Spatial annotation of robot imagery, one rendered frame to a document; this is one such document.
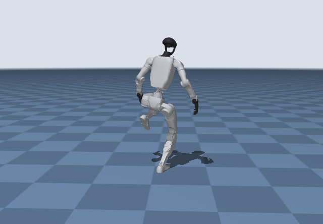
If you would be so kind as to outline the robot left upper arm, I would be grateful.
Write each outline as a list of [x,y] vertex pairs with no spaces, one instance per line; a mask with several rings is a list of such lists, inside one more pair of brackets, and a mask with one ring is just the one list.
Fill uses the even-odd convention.
[[151,69],[152,67],[152,62],[153,62],[154,57],[149,57],[146,60],[146,63],[144,64],[144,66],[142,67],[141,71],[139,72],[139,74],[137,75],[136,79],[139,82],[144,82],[145,81],[145,77],[144,75]]

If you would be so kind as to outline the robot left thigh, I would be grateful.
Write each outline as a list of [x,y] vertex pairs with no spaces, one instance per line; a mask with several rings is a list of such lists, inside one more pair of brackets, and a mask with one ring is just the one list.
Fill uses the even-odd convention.
[[153,95],[153,93],[144,94],[142,99],[141,99],[141,106],[147,107],[149,96],[152,96],[152,95]]

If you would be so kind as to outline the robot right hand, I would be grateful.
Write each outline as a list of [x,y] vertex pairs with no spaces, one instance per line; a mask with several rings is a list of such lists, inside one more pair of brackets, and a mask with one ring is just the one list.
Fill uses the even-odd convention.
[[194,111],[194,115],[196,115],[198,113],[198,100],[196,101],[196,99],[192,99],[193,104],[195,104],[195,111]]

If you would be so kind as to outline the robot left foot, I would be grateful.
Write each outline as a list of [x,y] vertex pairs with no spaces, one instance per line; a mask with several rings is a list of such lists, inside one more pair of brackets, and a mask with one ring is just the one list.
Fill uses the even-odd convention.
[[146,115],[142,115],[139,119],[141,120],[141,123],[142,123],[143,127],[146,130],[149,130],[150,127],[149,127],[149,120],[148,120],[147,116]]

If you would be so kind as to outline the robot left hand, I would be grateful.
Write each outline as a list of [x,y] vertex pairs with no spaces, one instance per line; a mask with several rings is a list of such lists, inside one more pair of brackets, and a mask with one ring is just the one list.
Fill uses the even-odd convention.
[[140,101],[140,103],[141,103],[141,99],[142,99],[142,97],[143,97],[143,94],[142,94],[142,95],[140,95],[140,93],[137,93],[137,97],[139,98],[139,101]]

